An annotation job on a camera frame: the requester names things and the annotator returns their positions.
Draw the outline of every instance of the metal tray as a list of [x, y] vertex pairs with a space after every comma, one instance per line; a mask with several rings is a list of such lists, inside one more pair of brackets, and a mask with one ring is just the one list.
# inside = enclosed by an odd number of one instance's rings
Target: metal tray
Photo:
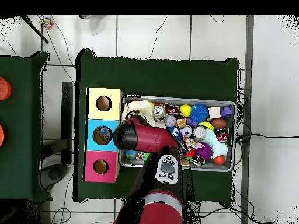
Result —
[[[235, 157], [235, 138], [236, 138], [236, 116], [237, 116], [237, 106], [234, 102], [230, 101], [216, 101], [216, 100], [195, 100], [195, 99], [182, 99], [182, 98], [170, 98], [170, 97], [156, 97], [156, 96], [136, 96], [136, 95], [127, 95], [123, 97], [122, 100], [122, 108], [125, 103], [128, 103], [132, 100], [148, 100], [150, 102], [161, 102], [161, 103], [169, 103], [176, 106], [180, 106], [183, 104], [188, 104], [193, 106], [197, 103], [204, 104], [207, 107], [229, 107], [230, 110], [233, 111], [233, 114], [226, 118], [227, 122], [227, 130], [228, 130], [228, 153], [225, 157], [225, 163], [222, 166], [216, 165], [213, 162], [206, 162], [203, 166], [196, 166], [193, 163], [190, 163], [190, 167], [192, 170], [198, 171], [209, 171], [209, 172], [229, 172], [232, 170], [234, 165], [234, 157]], [[125, 151], [119, 150], [119, 163], [125, 167], [143, 167], [143, 160], [129, 160], [126, 158]]]

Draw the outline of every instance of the green table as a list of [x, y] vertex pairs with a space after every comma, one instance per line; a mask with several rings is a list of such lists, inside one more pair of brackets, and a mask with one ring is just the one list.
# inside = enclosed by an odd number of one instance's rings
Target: green table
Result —
[[[76, 58], [74, 200], [127, 198], [139, 172], [121, 167], [115, 183], [82, 181], [86, 88], [115, 88], [124, 94], [189, 99], [237, 100], [235, 58], [218, 61], [171, 61], [95, 57], [83, 49]], [[195, 200], [220, 201], [231, 206], [232, 172], [193, 171]]]
[[0, 56], [0, 76], [11, 84], [0, 101], [5, 140], [0, 147], [0, 198], [49, 200], [39, 186], [41, 162], [41, 70], [47, 52], [30, 58]]

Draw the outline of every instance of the yellow cube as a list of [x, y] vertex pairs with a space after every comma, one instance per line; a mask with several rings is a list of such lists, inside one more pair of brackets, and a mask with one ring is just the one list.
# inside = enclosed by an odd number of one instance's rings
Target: yellow cube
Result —
[[120, 120], [123, 92], [119, 89], [87, 88], [88, 118], [94, 120]]

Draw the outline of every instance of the yellow ball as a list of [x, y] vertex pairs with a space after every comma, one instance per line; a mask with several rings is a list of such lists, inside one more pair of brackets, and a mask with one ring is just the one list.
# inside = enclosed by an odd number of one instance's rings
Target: yellow ball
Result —
[[149, 103], [151, 105], [151, 108], [153, 109], [155, 107], [154, 104], [153, 104], [153, 102], [149, 102]]
[[187, 118], [190, 116], [191, 113], [191, 107], [189, 105], [181, 105], [180, 107], [180, 115]]

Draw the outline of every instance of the circular hole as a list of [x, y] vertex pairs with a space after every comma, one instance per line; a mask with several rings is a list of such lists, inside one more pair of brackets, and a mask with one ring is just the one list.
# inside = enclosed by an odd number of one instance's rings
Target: circular hole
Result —
[[108, 162], [105, 160], [97, 160], [93, 164], [93, 169], [98, 174], [105, 174], [108, 171]]
[[96, 108], [100, 111], [109, 111], [112, 107], [112, 101], [108, 96], [101, 96], [96, 100]]
[[107, 145], [112, 140], [112, 131], [107, 126], [96, 127], [92, 138], [98, 145]]

